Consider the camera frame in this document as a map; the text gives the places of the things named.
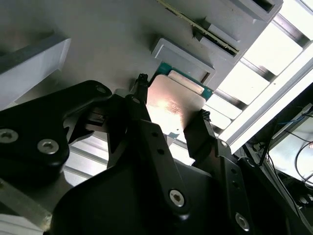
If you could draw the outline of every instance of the mounting hole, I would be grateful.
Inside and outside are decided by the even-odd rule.
[[[235,175],[237,175],[237,171],[235,170],[235,169],[233,169],[233,168],[231,168],[231,173],[233,173],[233,174],[235,174]]]
[[[164,153],[165,153],[164,150],[163,150],[163,149],[160,149],[160,148],[157,150],[157,152],[158,152],[159,154],[161,154],[161,155],[164,155]]]
[[[235,181],[233,181],[233,186],[234,186],[235,188],[239,188],[239,184],[237,184],[237,182],[235,182]]]

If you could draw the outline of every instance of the bolt head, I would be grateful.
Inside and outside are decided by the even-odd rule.
[[[176,189],[170,191],[170,199],[177,207],[182,207],[185,204],[183,195]]]
[[[250,230],[250,226],[248,221],[238,212],[235,215],[235,219],[237,224],[242,228],[244,231],[248,232]]]
[[[55,154],[59,150],[59,145],[56,141],[51,139],[44,139],[39,141],[37,148],[40,152],[45,154]]]
[[[11,129],[0,129],[0,143],[12,143],[19,138],[19,134]]]

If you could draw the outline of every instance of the metal plate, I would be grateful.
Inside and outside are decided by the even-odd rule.
[[[156,76],[148,90],[147,108],[151,120],[167,135],[182,132],[204,104],[205,99],[200,95],[165,75]]]
[[[176,82],[180,82],[184,87],[194,91],[195,93],[201,95],[204,91],[204,88],[199,86],[198,84],[190,81],[188,78],[184,77],[183,75],[179,74],[178,72],[172,70],[168,74],[168,77],[170,77],[172,80]]]

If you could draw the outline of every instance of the metal frame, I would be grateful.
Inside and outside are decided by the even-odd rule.
[[[219,136],[236,152],[313,82],[313,44],[302,53]]]
[[[0,57],[0,110],[63,66],[71,39],[53,35]]]

